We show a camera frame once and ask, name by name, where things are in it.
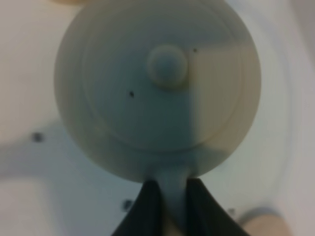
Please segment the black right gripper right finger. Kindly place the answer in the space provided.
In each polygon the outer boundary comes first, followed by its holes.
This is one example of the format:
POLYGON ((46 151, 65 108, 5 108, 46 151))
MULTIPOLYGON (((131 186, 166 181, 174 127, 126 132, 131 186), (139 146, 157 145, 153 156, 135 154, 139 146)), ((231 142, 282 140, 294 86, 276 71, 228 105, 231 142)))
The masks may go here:
POLYGON ((187 180, 186 186, 188 236, 247 236, 218 204, 198 178, 187 180))

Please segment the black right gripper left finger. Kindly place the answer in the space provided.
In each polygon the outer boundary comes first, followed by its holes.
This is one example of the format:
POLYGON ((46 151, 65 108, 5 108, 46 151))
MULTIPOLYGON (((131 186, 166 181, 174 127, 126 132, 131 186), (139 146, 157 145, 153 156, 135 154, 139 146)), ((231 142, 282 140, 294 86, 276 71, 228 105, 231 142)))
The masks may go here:
POLYGON ((156 181, 150 180, 142 185, 131 210, 112 235, 162 235, 162 197, 156 181))

